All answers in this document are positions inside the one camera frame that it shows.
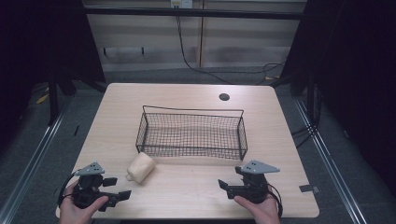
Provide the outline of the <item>person's left hand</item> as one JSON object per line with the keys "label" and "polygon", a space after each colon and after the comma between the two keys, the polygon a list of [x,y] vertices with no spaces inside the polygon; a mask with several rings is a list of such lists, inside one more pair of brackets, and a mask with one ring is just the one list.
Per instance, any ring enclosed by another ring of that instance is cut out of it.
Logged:
{"label": "person's left hand", "polygon": [[93,214],[108,201],[107,196],[102,196],[87,208],[78,208],[74,205],[74,200],[71,196],[77,183],[75,181],[65,189],[66,196],[60,206],[59,224],[90,224]]}

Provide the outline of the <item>cream ribbed cylindrical object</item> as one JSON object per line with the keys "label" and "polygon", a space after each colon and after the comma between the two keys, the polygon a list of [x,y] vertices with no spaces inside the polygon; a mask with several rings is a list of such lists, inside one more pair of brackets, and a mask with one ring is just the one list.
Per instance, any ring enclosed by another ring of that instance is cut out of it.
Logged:
{"label": "cream ribbed cylindrical object", "polygon": [[127,169],[125,176],[128,181],[140,184],[155,168],[156,162],[144,152],[140,152]]}

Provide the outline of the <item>white wall socket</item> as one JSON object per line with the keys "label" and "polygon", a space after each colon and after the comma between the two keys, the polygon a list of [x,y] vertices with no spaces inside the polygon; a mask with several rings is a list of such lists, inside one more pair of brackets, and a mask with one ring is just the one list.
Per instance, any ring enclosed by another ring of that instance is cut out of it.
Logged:
{"label": "white wall socket", "polygon": [[171,8],[193,8],[193,0],[170,0]]}

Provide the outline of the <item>black wire mesh basket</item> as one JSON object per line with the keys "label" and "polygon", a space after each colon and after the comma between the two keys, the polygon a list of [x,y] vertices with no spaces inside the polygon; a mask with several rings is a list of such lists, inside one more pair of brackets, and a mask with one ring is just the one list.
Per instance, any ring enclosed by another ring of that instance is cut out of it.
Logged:
{"label": "black wire mesh basket", "polygon": [[151,157],[242,160],[248,152],[242,109],[144,105],[136,149]]}

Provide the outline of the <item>person's right hand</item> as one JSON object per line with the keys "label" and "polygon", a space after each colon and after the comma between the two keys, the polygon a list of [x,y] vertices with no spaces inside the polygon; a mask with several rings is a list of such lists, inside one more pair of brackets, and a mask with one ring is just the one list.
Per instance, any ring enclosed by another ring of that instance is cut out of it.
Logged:
{"label": "person's right hand", "polygon": [[252,203],[241,196],[233,199],[253,215],[256,224],[280,224],[277,202],[273,196],[269,195],[262,203]]}

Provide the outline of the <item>black metal stand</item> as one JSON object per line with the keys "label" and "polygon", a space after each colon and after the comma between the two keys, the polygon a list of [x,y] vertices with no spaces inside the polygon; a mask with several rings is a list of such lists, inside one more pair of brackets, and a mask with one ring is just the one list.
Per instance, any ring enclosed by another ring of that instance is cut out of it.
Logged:
{"label": "black metal stand", "polygon": [[290,83],[290,93],[296,99],[297,105],[303,107],[307,123],[294,134],[314,131],[320,121],[321,96],[312,73],[294,77]]}
{"label": "black metal stand", "polygon": [[66,96],[72,96],[77,91],[72,76],[64,68],[49,73],[49,125],[52,125],[59,115],[58,90]]}

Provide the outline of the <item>black horizontal frame bar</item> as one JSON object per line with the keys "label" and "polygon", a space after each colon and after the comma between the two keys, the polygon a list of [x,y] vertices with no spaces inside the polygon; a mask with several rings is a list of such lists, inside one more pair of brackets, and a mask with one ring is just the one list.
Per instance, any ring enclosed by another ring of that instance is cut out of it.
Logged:
{"label": "black horizontal frame bar", "polygon": [[293,20],[305,18],[304,13],[216,10],[194,8],[151,8],[151,7],[84,7],[86,14],[97,15],[134,15],[134,16],[179,16],[179,17],[208,17],[208,18],[241,18],[241,19],[269,19]]}

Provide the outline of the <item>black curtain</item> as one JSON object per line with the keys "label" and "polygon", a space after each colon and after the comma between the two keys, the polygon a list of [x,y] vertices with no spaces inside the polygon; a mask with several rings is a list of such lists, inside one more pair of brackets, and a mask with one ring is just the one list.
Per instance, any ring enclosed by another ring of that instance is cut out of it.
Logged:
{"label": "black curtain", "polygon": [[16,132],[33,86],[76,92],[75,79],[106,82],[82,0],[0,0],[0,152]]}
{"label": "black curtain", "polygon": [[330,110],[396,191],[396,0],[307,0],[283,77],[318,85]]}

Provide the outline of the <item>metal floor rail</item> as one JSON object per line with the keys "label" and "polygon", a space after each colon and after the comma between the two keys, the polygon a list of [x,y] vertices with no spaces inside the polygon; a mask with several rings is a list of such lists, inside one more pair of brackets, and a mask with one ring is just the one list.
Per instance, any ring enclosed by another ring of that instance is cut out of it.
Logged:
{"label": "metal floor rail", "polygon": [[27,190],[32,183],[38,167],[44,160],[50,144],[63,122],[64,114],[69,109],[70,103],[71,98],[67,97],[64,100],[64,104],[59,114],[55,117],[54,121],[51,123],[51,125],[47,127],[46,131],[44,132],[43,137],[35,148],[35,153],[25,166],[25,169],[19,177],[14,190],[11,191],[10,195],[7,197],[4,206],[0,210],[0,224],[11,224],[18,208],[21,205],[24,196],[26,195]]}
{"label": "metal floor rail", "polygon": [[337,167],[334,159],[332,158],[332,154],[330,153],[327,145],[325,144],[319,130],[314,127],[314,125],[308,118],[308,112],[304,105],[304,102],[300,99],[297,99],[295,101],[295,104],[352,222],[354,224],[368,224],[361,210],[361,207],[359,206],[356,198],[352,194],[345,179],[341,175],[340,170]]}

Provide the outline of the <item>grey tape piece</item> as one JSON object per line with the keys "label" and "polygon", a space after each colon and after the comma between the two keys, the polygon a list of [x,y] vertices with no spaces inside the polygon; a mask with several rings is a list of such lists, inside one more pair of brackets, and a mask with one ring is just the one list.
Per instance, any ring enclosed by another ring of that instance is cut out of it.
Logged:
{"label": "grey tape piece", "polygon": [[319,188],[317,186],[312,185],[302,185],[299,187],[301,193],[305,192],[313,192],[314,194],[319,193]]}

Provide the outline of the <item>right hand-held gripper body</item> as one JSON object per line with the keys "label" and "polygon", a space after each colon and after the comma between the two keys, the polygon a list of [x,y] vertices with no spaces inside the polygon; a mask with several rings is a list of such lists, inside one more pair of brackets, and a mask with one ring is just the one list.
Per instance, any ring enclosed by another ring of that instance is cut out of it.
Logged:
{"label": "right hand-held gripper body", "polygon": [[280,203],[279,198],[269,190],[270,184],[265,177],[267,173],[279,172],[279,168],[255,160],[239,167],[241,167],[244,172],[244,174],[241,175],[243,185],[229,185],[231,189],[226,191],[229,199],[233,199],[235,196],[241,196],[252,203],[262,203],[268,195],[272,195],[276,201]]}

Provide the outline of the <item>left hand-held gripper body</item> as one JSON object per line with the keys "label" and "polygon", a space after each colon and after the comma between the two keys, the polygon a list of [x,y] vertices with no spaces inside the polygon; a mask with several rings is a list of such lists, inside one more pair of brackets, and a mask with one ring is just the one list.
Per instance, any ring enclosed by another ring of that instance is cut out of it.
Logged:
{"label": "left hand-held gripper body", "polygon": [[97,161],[76,171],[78,184],[72,193],[75,206],[81,209],[87,208],[106,195],[105,192],[99,190],[104,183],[104,172],[105,169]]}

